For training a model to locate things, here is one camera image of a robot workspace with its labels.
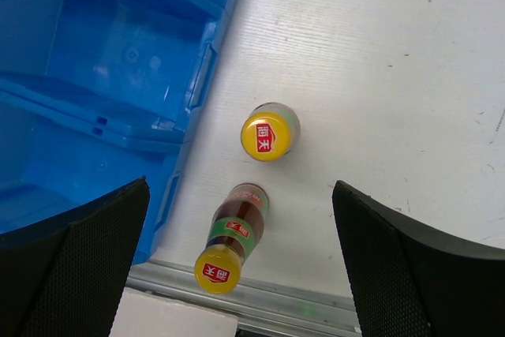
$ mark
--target blue storage box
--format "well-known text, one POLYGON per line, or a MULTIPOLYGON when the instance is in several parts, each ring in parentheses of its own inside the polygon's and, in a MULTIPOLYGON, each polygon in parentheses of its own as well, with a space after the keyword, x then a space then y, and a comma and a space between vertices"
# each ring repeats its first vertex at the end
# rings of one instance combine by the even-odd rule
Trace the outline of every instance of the blue storage box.
POLYGON ((235 0, 0 0, 0 233, 145 176, 157 245, 235 0))

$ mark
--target blue plastic bin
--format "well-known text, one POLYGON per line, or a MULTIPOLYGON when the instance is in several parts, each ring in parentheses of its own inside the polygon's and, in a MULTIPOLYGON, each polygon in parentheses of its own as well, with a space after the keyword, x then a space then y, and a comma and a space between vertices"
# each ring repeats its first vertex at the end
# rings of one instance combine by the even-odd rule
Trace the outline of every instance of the blue plastic bin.
POLYGON ((0 233, 145 176, 166 222, 235 0, 0 0, 0 233))

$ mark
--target red label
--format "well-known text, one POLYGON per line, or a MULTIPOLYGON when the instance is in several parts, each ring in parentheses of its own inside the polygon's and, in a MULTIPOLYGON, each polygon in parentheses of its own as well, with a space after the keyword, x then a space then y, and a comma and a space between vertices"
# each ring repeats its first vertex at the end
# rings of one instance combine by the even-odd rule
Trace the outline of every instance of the red label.
POLYGON ((249 238, 249 231, 240 223, 229 221, 224 227, 225 229, 229 229, 237 234, 240 234, 242 237, 249 238))
POLYGON ((256 124, 256 150, 258 153, 274 151, 275 134, 270 124, 256 124))
POLYGON ((203 274, 213 283, 226 283, 230 278, 229 271, 218 268, 213 264, 205 264, 203 274))

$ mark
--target white table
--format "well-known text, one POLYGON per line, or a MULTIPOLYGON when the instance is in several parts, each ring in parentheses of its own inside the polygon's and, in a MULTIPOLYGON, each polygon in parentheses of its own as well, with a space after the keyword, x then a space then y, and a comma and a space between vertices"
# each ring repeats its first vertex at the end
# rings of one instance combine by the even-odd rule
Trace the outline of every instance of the white table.
POLYGON ((192 266, 228 191, 268 192, 243 276, 350 296, 337 179, 451 234, 505 247, 505 0, 239 0, 158 260, 192 266), (257 105, 292 106, 296 150, 241 149, 257 105))

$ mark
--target blue plastic tray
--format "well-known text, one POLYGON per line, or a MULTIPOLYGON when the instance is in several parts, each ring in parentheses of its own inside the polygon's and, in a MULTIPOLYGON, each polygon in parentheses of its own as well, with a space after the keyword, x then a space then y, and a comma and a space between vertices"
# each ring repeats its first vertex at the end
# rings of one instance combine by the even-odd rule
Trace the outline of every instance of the blue plastic tray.
POLYGON ((144 175, 146 261, 234 3, 0 0, 0 233, 144 175))

